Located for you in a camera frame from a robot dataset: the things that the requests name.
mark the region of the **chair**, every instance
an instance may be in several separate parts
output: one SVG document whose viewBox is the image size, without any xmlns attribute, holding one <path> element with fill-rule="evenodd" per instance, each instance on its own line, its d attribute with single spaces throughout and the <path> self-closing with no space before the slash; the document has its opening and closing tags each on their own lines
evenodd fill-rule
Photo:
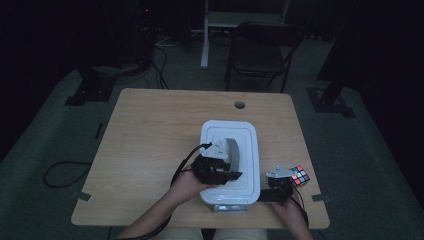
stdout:
<svg viewBox="0 0 424 240">
<path fill-rule="evenodd" d="M 268 85 L 284 74 L 280 92 L 284 91 L 293 52 L 304 37 L 292 24 L 244 22 L 233 32 L 225 73 L 226 91 L 230 89 L 232 70 L 243 75 L 270 77 Z"/>
</svg>

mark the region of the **gray carpet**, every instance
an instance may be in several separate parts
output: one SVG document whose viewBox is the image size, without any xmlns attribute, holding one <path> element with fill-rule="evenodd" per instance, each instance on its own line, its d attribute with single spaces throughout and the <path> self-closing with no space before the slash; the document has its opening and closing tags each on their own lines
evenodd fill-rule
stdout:
<svg viewBox="0 0 424 240">
<path fill-rule="evenodd" d="M 216 41 L 228 39 L 215 37 Z M 294 55 L 285 93 L 293 98 L 312 163 L 326 203 L 330 227 L 328 239 L 423 239 L 424 212 L 406 184 L 384 139 L 363 106 L 359 94 L 343 89 L 342 96 L 357 118 L 316 113 L 307 87 L 323 87 L 315 81 L 331 43 L 305 39 Z M 228 47 L 211 44 L 209 68 L 200 69 L 201 41 L 191 48 L 163 46 L 167 54 L 164 78 L 171 89 L 223 91 Z M 160 67 L 164 56 L 155 51 Z M 105 73 L 118 69 L 101 67 Z M 43 174 L 58 161 L 92 162 L 102 133 L 123 88 L 157 88 L 155 73 L 120 78 L 107 103 L 64 106 L 81 81 L 77 72 L 58 83 L 32 124 L 0 165 L 0 239 L 106 239 L 108 227 L 79 227 L 71 223 L 76 200 L 69 197 L 84 178 L 63 189 L 43 184 Z M 279 92 L 281 78 L 266 81 L 240 79 L 232 91 Z M 103 128 L 96 139 L 100 123 Z M 49 181 L 66 183 L 86 166 L 60 167 Z M 112 236 L 121 229 L 113 228 Z M 316 239 L 324 239 L 313 231 Z M 269 239 L 292 239 L 283 230 L 270 230 Z"/>
</svg>

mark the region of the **rubik's cube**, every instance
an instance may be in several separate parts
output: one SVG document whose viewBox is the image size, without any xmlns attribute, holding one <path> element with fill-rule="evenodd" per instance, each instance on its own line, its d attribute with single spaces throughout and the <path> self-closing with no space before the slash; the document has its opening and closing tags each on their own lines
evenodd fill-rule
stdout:
<svg viewBox="0 0 424 240">
<path fill-rule="evenodd" d="M 310 180 L 308 174 L 306 174 L 301 165 L 294 167 L 291 170 L 295 173 L 295 175 L 292 176 L 293 187 L 301 187 Z"/>
</svg>

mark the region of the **white plastic lid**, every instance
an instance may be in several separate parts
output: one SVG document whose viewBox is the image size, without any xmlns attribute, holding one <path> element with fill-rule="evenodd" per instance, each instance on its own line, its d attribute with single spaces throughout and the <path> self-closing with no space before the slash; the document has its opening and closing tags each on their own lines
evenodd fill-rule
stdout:
<svg viewBox="0 0 424 240">
<path fill-rule="evenodd" d="M 200 143 L 214 143 L 225 138 L 236 140 L 243 174 L 236 181 L 207 189 L 200 193 L 202 199 L 210 205 L 246 205 L 259 198 L 260 169 L 258 140 L 256 130 L 249 122 L 209 120 L 203 127 Z"/>
</svg>

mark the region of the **person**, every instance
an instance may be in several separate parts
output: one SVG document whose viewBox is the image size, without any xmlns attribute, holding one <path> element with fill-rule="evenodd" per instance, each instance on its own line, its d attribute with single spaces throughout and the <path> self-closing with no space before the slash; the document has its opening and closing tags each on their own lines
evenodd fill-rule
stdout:
<svg viewBox="0 0 424 240">
<path fill-rule="evenodd" d="M 166 219 L 171 216 L 174 210 L 181 204 L 189 201 L 201 191 L 208 188 L 216 187 L 214 185 L 202 184 L 190 171 L 191 165 L 182 171 L 174 184 L 169 190 L 154 203 L 144 214 L 142 214 L 135 222 L 125 228 L 118 234 L 116 239 L 137 238 L 154 231 Z M 298 199 L 297 193 L 293 195 L 294 199 Z M 309 228 L 307 227 L 298 206 L 293 201 L 286 201 L 284 205 L 272 202 L 271 207 L 274 209 L 281 221 L 286 225 L 297 240 L 313 239 Z M 155 239 L 183 239 L 175 236 L 175 231 L 167 231 L 159 233 Z M 186 239 L 202 239 L 200 229 L 191 229 L 186 231 Z M 267 239 L 265 229 L 218 229 L 214 239 Z"/>
</svg>

